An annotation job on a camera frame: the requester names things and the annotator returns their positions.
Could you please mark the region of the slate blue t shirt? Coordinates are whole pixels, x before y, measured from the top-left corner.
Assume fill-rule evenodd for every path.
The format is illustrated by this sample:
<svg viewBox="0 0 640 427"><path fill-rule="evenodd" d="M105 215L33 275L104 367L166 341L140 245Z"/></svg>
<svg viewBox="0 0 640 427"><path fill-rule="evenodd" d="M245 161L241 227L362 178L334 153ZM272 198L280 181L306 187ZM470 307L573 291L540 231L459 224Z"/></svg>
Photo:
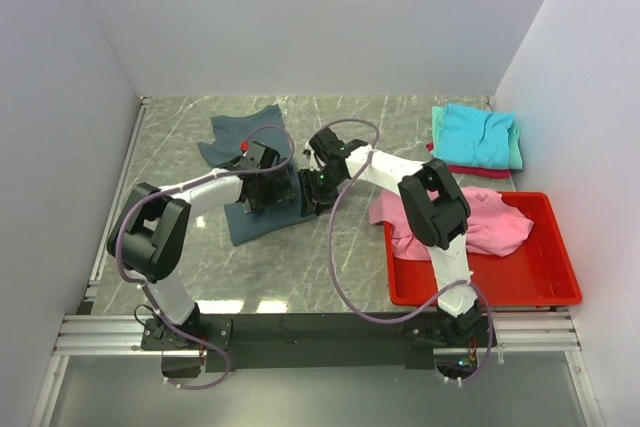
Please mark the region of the slate blue t shirt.
<svg viewBox="0 0 640 427"><path fill-rule="evenodd" d="M221 167L240 154L240 145L251 132L264 125L284 128L280 107L268 105L257 113L244 117L218 115L211 118L214 141L197 143L201 157L211 168ZM301 189L298 166L294 160L287 167L295 198L266 207L261 213L245 213L240 204L224 207L224 212L234 246L239 246L277 230L302 224L314 219L301 215Z"/></svg>

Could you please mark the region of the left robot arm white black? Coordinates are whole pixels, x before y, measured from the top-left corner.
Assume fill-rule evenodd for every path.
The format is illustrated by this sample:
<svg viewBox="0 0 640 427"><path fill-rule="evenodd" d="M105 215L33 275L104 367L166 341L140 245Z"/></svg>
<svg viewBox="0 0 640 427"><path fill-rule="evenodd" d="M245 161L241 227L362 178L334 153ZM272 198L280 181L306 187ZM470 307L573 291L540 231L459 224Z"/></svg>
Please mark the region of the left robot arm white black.
<svg viewBox="0 0 640 427"><path fill-rule="evenodd" d="M215 168L189 181L165 187L141 183L131 191L107 250L123 280L141 289L152 311L187 337L202 338L197 302L178 272L187 228L193 219L227 205L263 213L295 198L290 168Z"/></svg>

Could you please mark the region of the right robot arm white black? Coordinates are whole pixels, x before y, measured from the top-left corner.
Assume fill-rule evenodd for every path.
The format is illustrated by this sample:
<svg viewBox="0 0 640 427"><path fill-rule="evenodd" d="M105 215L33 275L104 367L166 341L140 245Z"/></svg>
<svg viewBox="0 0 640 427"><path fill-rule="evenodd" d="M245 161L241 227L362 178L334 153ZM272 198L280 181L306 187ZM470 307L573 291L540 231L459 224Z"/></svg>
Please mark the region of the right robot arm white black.
<svg viewBox="0 0 640 427"><path fill-rule="evenodd" d="M302 214L329 212L333 227L341 201L358 180L398 196L411 233L429 252L439 335L448 344L475 336L482 308L466 253L471 207L446 164L407 160L359 139L346 143L329 127L318 131L305 151L310 167L298 172Z"/></svg>

